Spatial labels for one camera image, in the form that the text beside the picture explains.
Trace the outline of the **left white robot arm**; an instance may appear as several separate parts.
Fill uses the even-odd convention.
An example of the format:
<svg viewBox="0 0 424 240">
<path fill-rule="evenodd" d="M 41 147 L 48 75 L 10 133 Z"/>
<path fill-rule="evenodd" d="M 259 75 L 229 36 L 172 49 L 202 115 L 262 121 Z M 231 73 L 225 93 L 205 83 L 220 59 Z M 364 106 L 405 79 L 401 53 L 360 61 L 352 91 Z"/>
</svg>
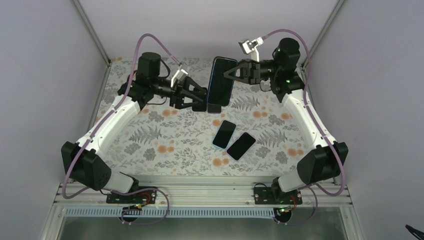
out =
<svg viewBox="0 0 424 240">
<path fill-rule="evenodd" d="M 175 109 L 206 104 L 207 89 L 197 84 L 183 68 L 171 79 L 160 76 L 162 57 L 155 52 L 144 52 L 134 59 L 130 75 L 100 120 L 75 143 L 67 141 L 61 148 L 67 184 L 73 179 L 86 189 L 108 190 L 131 203 L 139 197 L 137 180 L 113 171 L 103 160 L 109 146 L 127 123 L 154 96 L 166 97 Z"/>
</svg>

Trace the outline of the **aluminium mounting rail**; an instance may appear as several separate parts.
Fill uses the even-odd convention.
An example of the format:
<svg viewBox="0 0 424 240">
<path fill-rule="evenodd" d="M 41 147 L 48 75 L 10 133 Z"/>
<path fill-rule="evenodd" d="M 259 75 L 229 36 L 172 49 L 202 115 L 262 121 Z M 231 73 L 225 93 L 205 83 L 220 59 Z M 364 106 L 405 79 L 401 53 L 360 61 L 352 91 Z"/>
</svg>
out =
<svg viewBox="0 0 424 240">
<path fill-rule="evenodd" d="M 271 176 L 137 176 L 142 186 L 158 187 L 170 200 L 171 207 L 254 207 L 253 186 L 256 183 L 271 185 Z M 319 207 L 353 207 L 349 190 L 331 197 L 316 186 Z M 106 196 L 87 190 L 72 199 L 64 199 L 59 185 L 55 205 L 106 206 Z M 314 196 L 308 189 L 301 190 L 303 204 L 298 207 L 313 207 Z"/>
</svg>

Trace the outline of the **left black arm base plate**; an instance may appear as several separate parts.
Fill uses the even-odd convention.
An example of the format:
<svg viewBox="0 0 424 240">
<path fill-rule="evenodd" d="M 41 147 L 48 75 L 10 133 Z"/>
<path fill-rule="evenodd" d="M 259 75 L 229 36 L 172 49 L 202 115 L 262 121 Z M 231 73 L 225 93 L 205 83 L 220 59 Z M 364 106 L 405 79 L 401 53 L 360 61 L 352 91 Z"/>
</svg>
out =
<svg viewBox="0 0 424 240">
<path fill-rule="evenodd" d="M 128 205 L 148 205 L 154 204 L 157 196 L 157 189 L 154 186 L 139 186 L 138 190 L 143 190 L 132 195 L 121 195 L 108 193 L 107 204 L 128 204 Z"/>
</svg>

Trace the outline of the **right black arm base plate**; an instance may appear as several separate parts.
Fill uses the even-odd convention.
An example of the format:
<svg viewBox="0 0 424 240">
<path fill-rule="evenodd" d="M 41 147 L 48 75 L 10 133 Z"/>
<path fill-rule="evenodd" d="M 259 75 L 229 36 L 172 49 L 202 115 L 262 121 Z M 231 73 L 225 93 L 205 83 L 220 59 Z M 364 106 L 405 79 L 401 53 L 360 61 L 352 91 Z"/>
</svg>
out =
<svg viewBox="0 0 424 240">
<path fill-rule="evenodd" d="M 272 183 L 270 186 L 256 183 L 253 186 L 253 197 L 256 205 L 301 205 L 303 203 L 299 190 L 284 192 L 278 183 Z"/>
</svg>

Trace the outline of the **smartphone in clear case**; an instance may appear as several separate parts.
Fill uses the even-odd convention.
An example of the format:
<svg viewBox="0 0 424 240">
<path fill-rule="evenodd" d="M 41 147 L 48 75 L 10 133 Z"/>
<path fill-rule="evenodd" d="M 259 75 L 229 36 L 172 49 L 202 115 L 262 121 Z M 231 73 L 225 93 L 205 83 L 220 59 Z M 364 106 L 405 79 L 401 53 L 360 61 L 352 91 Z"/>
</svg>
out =
<svg viewBox="0 0 424 240">
<path fill-rule="evenodd" d="M 239 161 L 246 152 L 256 143 L 256 139 L 244 132 L 240 137 L 226 150 L 226 153 L 235 161 Z"/>
</svg>

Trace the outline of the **purple smartphone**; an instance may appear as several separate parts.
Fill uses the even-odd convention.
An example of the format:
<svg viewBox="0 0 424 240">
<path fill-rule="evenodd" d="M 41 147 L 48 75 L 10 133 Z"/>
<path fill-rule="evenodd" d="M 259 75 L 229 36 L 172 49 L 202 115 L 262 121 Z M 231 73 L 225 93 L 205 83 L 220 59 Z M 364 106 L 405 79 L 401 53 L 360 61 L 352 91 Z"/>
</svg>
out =
<svg viewBox="0 0 424 240">
<path fill-rule="evenodd" d="M 222 112 L 222 107 L 215 104 L 207 104 L 207 112 L 210 114 L 219 114 Z"/>
</svg>

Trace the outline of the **floral patterned table mat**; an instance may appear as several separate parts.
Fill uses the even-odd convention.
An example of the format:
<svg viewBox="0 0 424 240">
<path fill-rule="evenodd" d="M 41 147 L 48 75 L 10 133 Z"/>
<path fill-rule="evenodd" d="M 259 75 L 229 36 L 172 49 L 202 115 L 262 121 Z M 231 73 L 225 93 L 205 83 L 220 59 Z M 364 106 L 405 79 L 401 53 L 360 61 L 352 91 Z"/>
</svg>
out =
<svg viewBox="0 0 424 240">
<path fill-rule="evenodd" d="M 213 145 L 223 121 L 235 124 L 233 140 L 243 133 L 255 138 L 239 160 Z M 235 82 L 229 105 L 219 113 L 175 109 L 154 96 L 113 139 L 104 161 L 132 176 L 277 177 L 307 153 L 310 145 L 299 127 L 267 82 Z"/>
</svg>

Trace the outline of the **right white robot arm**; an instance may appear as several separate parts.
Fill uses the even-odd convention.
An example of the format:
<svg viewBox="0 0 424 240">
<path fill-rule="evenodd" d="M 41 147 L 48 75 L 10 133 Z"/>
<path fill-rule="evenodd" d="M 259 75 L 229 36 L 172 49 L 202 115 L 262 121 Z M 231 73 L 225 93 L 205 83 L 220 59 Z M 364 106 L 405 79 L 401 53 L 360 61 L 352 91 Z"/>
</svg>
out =
<svg viewBox="0 0 424 240">
<path fill-rule="evenodd" d="M 289 199 L 290 192 L 337 176 L 341 177 L 341 184 L 344 186 L 346 176 L 343 164 L 348 147 L 330 134 L 312 105 L 306 82 L 298 71 L 297 64 L 301 56 L 298 41 L 283 38 L 269 60 L 260 59 L 258 47 L 263 43 L 262 37 L 240 41 L 241 50 L 250 55 L 250 58 L 241 60 L 237 66 L 226 71 L 224 76 L 249 85 L 269 80 L 272 93 L 297 122 L 298 130 L 306 143 L 306 154 L 296 168 L 273 180 L 270 191 L 272 200 L 282 204 Z"/>
</svg>

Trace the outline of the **black smartphone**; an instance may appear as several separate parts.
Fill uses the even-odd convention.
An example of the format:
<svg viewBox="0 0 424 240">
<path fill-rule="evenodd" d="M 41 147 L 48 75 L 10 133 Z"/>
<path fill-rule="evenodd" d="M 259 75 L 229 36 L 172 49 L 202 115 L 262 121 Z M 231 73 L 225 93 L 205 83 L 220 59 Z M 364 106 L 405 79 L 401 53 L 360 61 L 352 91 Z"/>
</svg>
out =
<svg viewBox="0 0 424 240">
<path fill-rule="evenodd" d="M 233 58 L 217 56 L 213 60 L 208 84 L 207 103 L 227 106 L 230 103 L 234 80 L 225 77 L 224 72 L 236 67 L 238 61 Z"/>
</svg>

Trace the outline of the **black phone case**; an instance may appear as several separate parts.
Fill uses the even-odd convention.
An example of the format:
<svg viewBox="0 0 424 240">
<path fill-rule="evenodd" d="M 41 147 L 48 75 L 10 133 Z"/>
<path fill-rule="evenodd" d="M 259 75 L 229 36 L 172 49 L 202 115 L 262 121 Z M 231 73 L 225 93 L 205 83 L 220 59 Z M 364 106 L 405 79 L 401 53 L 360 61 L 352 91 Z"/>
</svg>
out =
<svg viewBox="0 0 424 240">
<path fill-rule="evenodd" d="M 207 103 L 201 103 L 201 104 L 194 105 L 192 107 L 192 111 L 193 112 L 206 112 L 207 108 L 208 108 Z"/>
</svg>

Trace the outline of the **left aluminium frame post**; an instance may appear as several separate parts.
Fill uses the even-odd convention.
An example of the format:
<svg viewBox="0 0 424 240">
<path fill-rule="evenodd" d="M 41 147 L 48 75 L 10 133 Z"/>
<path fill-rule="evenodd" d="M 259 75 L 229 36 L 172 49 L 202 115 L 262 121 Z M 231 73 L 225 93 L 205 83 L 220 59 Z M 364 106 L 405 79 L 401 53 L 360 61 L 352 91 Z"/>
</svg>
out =
<svg viewBox="0 0 424 240">
<path fill-rule="evenodd" d="M 100 40 L 98 34 L 96 33 L 94 26 L 91 23 L 89 16 L 88 16 L 87 12 L 85 11 L 81 1 L 80 0 L 71 0 L 70 2 L 74 5 L 80 19 L 83 22 L 85 29 L 87 30 L 90 38 L 94 42 L 94 44 L 95 44 L 98 52 L 100 53 L 103 61 L 105 62 L 105 64 L 107 66 L 109 66 L 110 63 L 111 63 L 111 59 L 109 58 L 103 44 L 101 43 L 101 40 Z"/>
</svg>

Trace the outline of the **right aluminium frame post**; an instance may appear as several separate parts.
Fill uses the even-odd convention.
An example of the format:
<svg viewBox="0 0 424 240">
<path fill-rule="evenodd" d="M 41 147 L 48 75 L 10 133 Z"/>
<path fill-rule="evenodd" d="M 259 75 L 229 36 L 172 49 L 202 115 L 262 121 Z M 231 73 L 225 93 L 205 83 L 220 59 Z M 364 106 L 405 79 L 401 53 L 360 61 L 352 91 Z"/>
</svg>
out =
<svg viewBox="0 0 424 240">
<path fill-rule="evenodd" d="M 341 8 L 343 7 L 345 3 L 345 0 L 337 0 L 334 7 L 332 8 L 330 14 L 328 15 L 324 25 L 322 26 L 321 30 L 318 33 L 317 38 L 312 44 L 312 47 L 309 49 L 310 57 L 314 55 L 314 53 L 317 51 L 318 47 L 320 46 L 321 42 L 323 41 L 324 37 L 326 36 L 329 28 L 332 26 L 335 18 L 339 14 Z"/>
</svg>

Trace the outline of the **aluminium frame post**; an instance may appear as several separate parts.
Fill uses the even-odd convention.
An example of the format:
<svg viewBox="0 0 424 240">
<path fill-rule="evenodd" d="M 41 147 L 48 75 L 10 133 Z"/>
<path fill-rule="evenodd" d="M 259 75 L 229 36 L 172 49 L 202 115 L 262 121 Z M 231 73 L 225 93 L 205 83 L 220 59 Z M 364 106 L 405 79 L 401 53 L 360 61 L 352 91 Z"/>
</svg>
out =
<svg viewBox="0 0 424 240">
<path fill-rule="evenodd" d="M 94 42 L 94 44 L 95 44 L 98 52 L 100 53 L 103 61 L 105 62 L 105 64 L 107 66 L 109 66 L 110 63 L 111 63 L 111 59 L 109 58 L 103 44 L 101 43 L 101 40 L 100 40 L 98 34 L 96 33 L 94 26 L 91 23 L 89 16 L 88 16 L 87 12 L 85 11 L 81 1 L 80 0 L 71 0 L 70 2 L 74 5 L 80 19 L 83 22 L 85 29 L 87 30 L 90 38 Z"/>
<path fill-rule="evenodd" d="M 314 55 L 314 53 L 317 51 L 318 47 L 320 46 L 321 42 L 323 41 L 324 37 L 326 36 L 329 28 L 332 26 L 335 18 L 339 14 L 341 8 L 343 7 L 345 3 L 345 0 L 337 0 L 334 7 L 332 8 L 330 14 L 328 15 L 324 25 L 322 26 L 321 30 L 318 33 L 317 38 L 312 44 L 312 47 L 309 49 L 310 57 Z"/>
</svg>

